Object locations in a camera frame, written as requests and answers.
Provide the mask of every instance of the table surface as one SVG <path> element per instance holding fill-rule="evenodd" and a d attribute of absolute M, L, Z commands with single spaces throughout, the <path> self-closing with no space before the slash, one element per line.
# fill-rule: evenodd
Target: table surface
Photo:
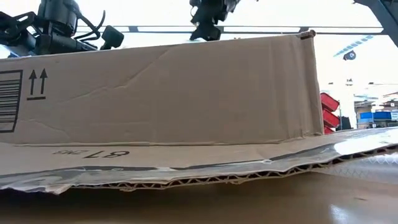
<path fill-rule="evenodd" d="M 169 190 L 0 193 L 0 223 L 397 223 L 398 186 L 300 174 Z"/>

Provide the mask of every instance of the cardboard box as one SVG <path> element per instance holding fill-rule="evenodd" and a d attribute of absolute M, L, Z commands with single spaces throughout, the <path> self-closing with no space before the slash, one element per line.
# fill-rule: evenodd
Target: cardboard box
<path fill-rule="evenodd" d="M 0 193 L 3 223 L 396 223 L 396 185 L 304 174 L 161 191 Z"/>
<path fill-rule="evenodd" d="M 397 129 L 319 136 L 313 35 L 1 60 L 0 189 L 244 182 L 395 150 Z"/>
<path fill-rule="evenodd" d="M 319 135 L 307 35 L 1 60 L 0 141 L 197 146 Z"/>

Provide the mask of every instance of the barcode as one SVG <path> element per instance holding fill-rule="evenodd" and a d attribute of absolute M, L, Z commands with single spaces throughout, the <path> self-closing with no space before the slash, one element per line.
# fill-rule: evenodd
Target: barcode
<path fill-rule="evenodd" d="M 21 98 L 22 70 L 0 72 L 0 133 L 13 133 Z"/>

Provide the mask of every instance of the ceiling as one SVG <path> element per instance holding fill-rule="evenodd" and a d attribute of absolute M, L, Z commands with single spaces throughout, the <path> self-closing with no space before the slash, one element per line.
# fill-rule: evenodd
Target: ceiling
<path fill-rule="evenodd" d="M 77 0 L 84 15 L 93 23 L 99 23 L 102 10 L 106 10 L 106 24 L 114 26 L 190 26 L 188 0 Z M 352 0 L 244 0 L 235 13 L 230 14 L 224 26 L 328 26 L 328 27 L 375 27 L 380 23 L 372 12 Z M 36 11 L 39 0 L 1 0 L 0 9 L 10 15 Z M 268 28 L 268 30 L 285 28 Z M 245 27 L 235 31 L 248 30 Z M 340 28 L 345 32 L 359 29 Z M 187 42 L 190 34 L 125 34 L 123 47 L 179 44 Z M 222 39 L 268 36 L 266 34 L 224 34 Z M 322 90 L 336 91 L 353 80 L 352 89 L 357 95 L 378 96 L 397 91 L 395 58 L 398 48 L 388 36 L 377 36 L 355 49 L 356 60 L 344 61 L 333 57 L 340 49 L 358 40 L 358 35 L 318 35 L 315 37 L 318 79 Z M 102 40 L 94 42 L 101 45 Z M 0 51 L 0 57 L 7 52 Z"/>

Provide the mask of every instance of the metal frame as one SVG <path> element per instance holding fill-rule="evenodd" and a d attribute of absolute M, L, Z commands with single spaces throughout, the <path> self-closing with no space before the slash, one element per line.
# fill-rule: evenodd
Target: metal frame
<path fill-rule="evenodd" d="M 372 10 L 383 33 L 387 34 L 398 47 L 398 1 L 396 0 L 354 0 L 355 3 L 367 6 Z"/>
<path fill-rule="evenodd" d="M 140 33 L 140 34 L 191 34 L 192 31 L 195 29 L 194 26 L 113 26 L 116 29 L 119 29 L 119 31 L 123 33 Z M 157 31 L 143 31 L 140 30 L 141 27 L 144 28 L 185 28 L 186 30 L 157 30 Z M 235 28 L 239 30 L 239 28 L 242 29 L 248 29 L 248 28 L 257 28 L 257 29 L 267 29 L 270 31 L 227 31 L 226 28 Z M 383 27 L 325 27 L 325 26 L 218 26 L 218 28 L 223 32 L 223 34 L 298 34 L 299 32 L 304 32 L 309 29 L 313 29 L 317 32 L 317 29 L 352 29 L 352 32 L 317 32 L 317 35 L 387 35 L 382 29 Z M 292 32 L 292 31 L 277 31 L 281 29 L 294 29 L 297 28 L 297 32 Z M 78 26 L 79 29 L 88 29 L 87 26 Z M 380 29 L 382 30 L 381 32 L 354 32 L 355 29 Z"/>

